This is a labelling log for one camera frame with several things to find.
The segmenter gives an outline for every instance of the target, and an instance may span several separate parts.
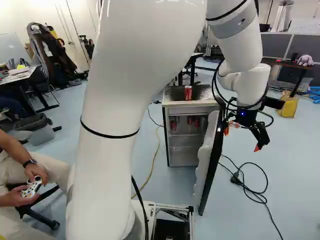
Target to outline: black chair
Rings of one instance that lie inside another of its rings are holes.
[[[8,188],[9,191],[11,191],[12,189],[19,187],[19,186],[22,186],[22,185],[25,185],[25,183],[7,184],[6,187]],[[37,203],[41,202],[42,200],[44,200],[45,198],[47,198],[48,196],[50,196],[51,194],[56,192],[58,189],[59,189],[59,186],[56,185],[55,187],[53,187],[50,190],[46,191],[45,193],[41,194],[39,196],[39,198],[33,204],[16,207],[15,209],[20,214],[20,219],[22,219],[24,215],[28,215],[28,216],[38,220],[39,222],[47,225],[52,230],[57,230],[60,226],[59,222],[57,222],[55,220],[50,220],[49,218],[32,210],[31,207],[36,205]]]
[[[191,63],[190,60],[186,63],[186,65],[184,66],[185,71],[182,71],[182,76],[183,75],[188,75],[189,77],[191,77],[191,71],[189,71],[189,69],[191,69]]]

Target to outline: table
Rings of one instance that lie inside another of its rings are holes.
[[[195,83],[195,69],[196,69],[196,60],[197,58],[202,57],[204,54],[202,52],[194,52],[192,53],[189,61],[187,62],[186,65],[191,65],[191,74],[190,74],[190,85],[194,84],[199,84],[200,82]],[[181,71],[178,74],[178,85],[182,86],[183,85],[183,80],[182,80],[183,72]]]
[[[290,98],[293,98],[296,93],[297,93],[297,90],[301,84],[301,81],[302,79],[305,77],[306,73],[308,70],[312,69],[312,66],[302,66],[302,65],[298,65],[297,62],[292,62],[292,61],[286,61],[286,60],[282,60],[282,61],[276,61],[276,59],[273,59],[273,58],[266,58],[264,57],[261,61],[262,63],[264,64],[268,64],[270,65],[271,67],[274,66],[274,65],[279,65],[279,66],[282,66],[282,67],[289,67],[289,68],[296,68],[296,69],[302,69],[300,75],[299,75],[299,78],[298,78],[298,81],[297,83],[295,84],[292,92],[290,93]]]
[[[43,104],[44,108],[41,108],[37,111],[35,111],[33,109],[33,107],[29,104],[26,94],[25,92],[22,90],[21,88],[21,80],[28,80],[30,78],[33,77],[33,73],[35,72],[35,70],[37,69],[37,67],[39,67],[39,65],[37,66],[32,66],[30,67],[30,70],[28,72],[23,72],[23,73],[19,73],[17,75],[9,75],[7,77],[5,77],[1,82],[0,82],[0,86],[3,85],[16,85],[18,87],[18,91],[16,91],[17,94],[17,98],[18,101],[21,103],[22,107],[30,114],[30,115],[34,115],[36,113],[42,113],[46,110],[50,110],[50,109],[54,109],[59,107],[59,105],[51,105],[49,106],[48,103],[46,102],[46,100],[44,99],[42,93],[39,91],[38,87],[36,84],[32,85],[32,88],[36,94],[36,96],[39,98],[39,100],[41,101],[41,103]]]

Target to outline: game controller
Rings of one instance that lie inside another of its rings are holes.
[[[37,191],[42,185],[42,178],[41,176],[35,176],[34,182],[31,182],[30,179],[26,181],[28,188],[26,190],[21,191],[21,195],[23,198],[32,198],[36,195]]]

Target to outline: khaki pants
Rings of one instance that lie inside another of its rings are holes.
[[[70,166],[67,163],[35,152],[31,156],[43,166],[49,175],[49,182],[57,183],[67,192]],[[8,192],[6,184],[24,183],[28,180],[25,169],[5,152],[0,154],[0,196]],[[0,207],[0,240],[53,240],[39,230],[25,224],[14,207]]]

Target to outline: blue floor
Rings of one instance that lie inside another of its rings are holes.
[[[198,59],[197,66],[215,68],[215,63]],[[196,81],[210,84],[213,72],[196,70]],[[80,129],[80,115],[86,83],[60,90],[56,93],[61,106],[46,112],[54,122],[61,125],[54,140],[40,146],[26,144],[29,151],[36,151],[73,164]],[[269,92],[279,97],[278,93]],[[52,97],[48,102],[54,104]],[[161,94],[154,97],[161,100]],[[149,106],[150,114],[162,124],[160,104]],[[265,196],[273,219],[285,240],[320,239],[320,160],[317,156],[319,146],[320,106],[307,99],[300,99],[295,118],[279,117],[273,109],[265,111],[275,118],[268,133],[271,142],[262,151],[253,153],[256,145],[253,135],[245,129],[231,129],[224,139],[223,153],[232,158],[237,165],[244,162],[259,164],[267,173],[269,188]],[[157,126],[144,114],[137,135],[133,153],[133,175],[140,186],[152,163],[158,140],[155,135]],[[167,167],[163,130],[159,130],[160,150],[155,161],[155,169],[148,185],[142,191],[144,200],[164,204],[192,204],[195,168]],[[220,162],[232,168],[225,158]],[[251,166],[243,169],[246,185],[257,191],[262,190],[265,179],[258,169]],[[50,218],[61,223],[56,232],[28,218],[25,221],[57,237],[65,238],[66,198],[54,196],[38,208]],[[250,201],[243,191],[230,183],[229,174],[218,167],[203,216],[195,214],[195,239],[197,240],[279,240],[268,212],[263,205]]]

